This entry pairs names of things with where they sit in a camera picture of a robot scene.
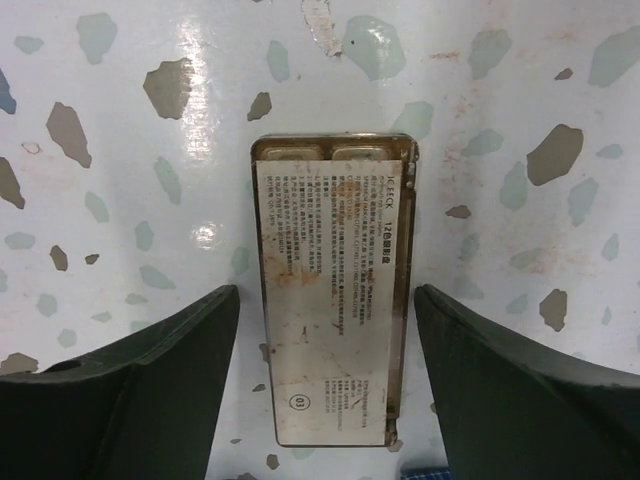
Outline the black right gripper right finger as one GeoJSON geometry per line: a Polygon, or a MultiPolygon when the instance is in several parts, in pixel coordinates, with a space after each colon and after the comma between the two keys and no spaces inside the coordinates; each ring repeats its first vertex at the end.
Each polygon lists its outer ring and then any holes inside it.
{"type": "Polygon", "coordinates": [[[638,375],[546,347],[432,285],[414,305],[453,478],[638,478],[638,375]]]}

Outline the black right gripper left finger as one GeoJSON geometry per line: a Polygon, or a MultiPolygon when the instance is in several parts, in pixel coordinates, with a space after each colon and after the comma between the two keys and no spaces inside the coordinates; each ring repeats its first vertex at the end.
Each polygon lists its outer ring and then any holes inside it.
{"type": "Polygon", "coordinates": [[[240,311],[222,286],[40,373],[1,379],[5,479],[202,479],[240,311]]]}

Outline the long brown labelled palette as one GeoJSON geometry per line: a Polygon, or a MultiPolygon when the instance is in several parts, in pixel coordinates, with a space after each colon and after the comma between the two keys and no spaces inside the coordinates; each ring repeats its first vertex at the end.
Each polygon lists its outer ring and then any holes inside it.
{"type": "Polygon", "coordinates": [[[396,442],[418,158],[402,133],[269,135],[252,146],[281,446],[396,442]]]}

